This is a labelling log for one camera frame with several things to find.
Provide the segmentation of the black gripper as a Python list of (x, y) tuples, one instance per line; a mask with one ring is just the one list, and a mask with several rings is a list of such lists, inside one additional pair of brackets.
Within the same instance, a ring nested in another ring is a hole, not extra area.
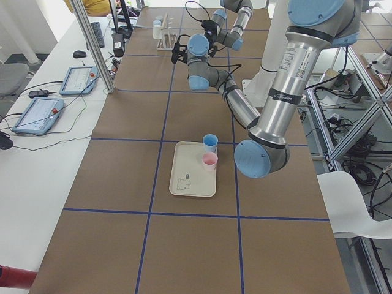
[(209, 43), (215, 43), (218, 36), (218, 24), (213, 20), (203, 20), (201, 27), (205, 30), (204, 36), (208, 39)]
[(176, 64), (178, 61), (184, 64), (187, 63), (187, 45), (176, 42), (171, 51), (171, 62)]

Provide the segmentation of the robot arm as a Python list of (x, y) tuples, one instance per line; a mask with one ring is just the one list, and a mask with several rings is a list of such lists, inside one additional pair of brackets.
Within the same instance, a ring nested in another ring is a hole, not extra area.
[(201, 21), (201, 27), (204, 29), (204, 36), (208, 39), (209, 49), (215, 50), (219, 43), (224, 47), (229, 47), (238, 51), (243, 46), (243, 33), (252, 18), (253, 5), (248, 0), (221, 0), (220, 5), (226, 10), (237, 14), (237, 18), (231, 30), (225, 30), (224, 24), (227, 19), (226, 11), (217, 9), (208, 20)]
[(319, 55), (357, 41), (361, 11), (361, 1), (290, 1), (288, 44), (261, 111), (251, 105), (230, 72), (209, 63), (217, 44), (233, 50), (242, 47), (253, 14), (250, 1), (222, 1), (210, 19), (201, 21), (203, 34), (192, 35), (185, 45), (175, 43), (171, 61), (187, 64), (190, 89), (217, 89), (247, 130), (248, 139), (234, 154), (243, 175), (262, 178), (285, 167), (290, 156), (285, 133)]

